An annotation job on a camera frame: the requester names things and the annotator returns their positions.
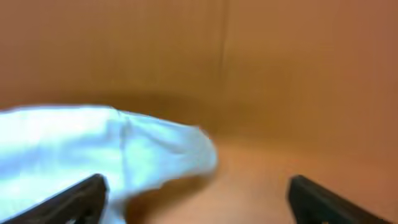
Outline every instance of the brown background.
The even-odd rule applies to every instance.
[[[291,223],[298,172],[398,222],[397,21],[395,0],[1,1],[0,107],[204,127],[215,180],[148,223]]]

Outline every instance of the folded cloth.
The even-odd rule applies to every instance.
[[[128,197],[209,174],[216,160],[200,129],[108,106],[2,111],[0,222],[99,173],[109,187],[102,223],[125,223]]]

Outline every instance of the white cloth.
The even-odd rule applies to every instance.
[[[0,222],[100,173],[110,189],[103,223],[125,223],[118,203],[216,166],[196,127],[107,106],[0,111]]]

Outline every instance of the black object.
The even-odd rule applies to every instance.
[[[97,224],[106,192],[104,177],[95,174],[3,224]]]
[[[297,224],[390,223],[302,175],[291,179],[288,197]]]

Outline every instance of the brown wooden surface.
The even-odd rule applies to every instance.
[[[291,223],[295,173],[398,222],[397,21],[394,0],[2,1],[0,108],[204,127],[216,177],[149,196],[143,222]]]

